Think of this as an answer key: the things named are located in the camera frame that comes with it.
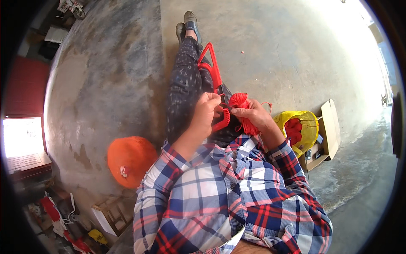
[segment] motorcycle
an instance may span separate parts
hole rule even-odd
[[[83,5],[77,0],[59,0],[58,11],[65,13],[67,10],[70,10],[77,20],[83,20],[86,17]]]

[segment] plaid shirt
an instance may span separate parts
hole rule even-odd
[[[277,253],[325,253],[332,224],[285,141],[265,156],[258,135],[190,162],[169,143],[134,207],[134,253],[231,253],[240,239]]]

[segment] yellow plastic bag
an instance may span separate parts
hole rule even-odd
[[[299,118],[302,124],[302,139],[292,146],[296,157],[300,157],[303,153],[309,150],[317,140],[319,135],[319,122],[317,117],[310,111],[285,111],[274,117],[275,123],[285,137],[285,123],[292,118]]]
[[[91,238],[93,238],[95,241],[102,243],[102,244],[107,244],[107,239],[104,237],[104,235],[97,229],[92,229],[89,233],[87,233]]]

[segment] open cardboard box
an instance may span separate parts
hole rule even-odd
[[[310,160],[305,160],[305,155],[299,157],[299,163],[304,170],[310,171],[321,162],[329,158],[332,160],[340,146],[340,126],[338,124],[337,111],[335,110],[334,101],[329,99],[322,106],[322,115],[317,117],[319,122],[319,134],[323,137],[321,144],[316,142],[311,148]],[[315,158],[317,151],[324,149],[324,154]]]

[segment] dark trousers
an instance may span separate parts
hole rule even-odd
[[[205,92],[213,92],[213,80],[206,69],[199,70],[197,60],[203,51],[203,46],[193,37],[187,36],[175,58],[169,92],[166,98],[166,138],[170,144],[174,143],[180,135],[189,127],[194,114],[194,108],[200,96]],[[225,103],[231,97],[231,92],[222,84],[225,94]],[[214,119],[214,124],[223,119],[223,115]],[[227,145],[237,138],[243,131],[236,131],[240,126],[238,119],[231,115],[230,124],[208,138],[208,142],[216,143],[220,147]]]

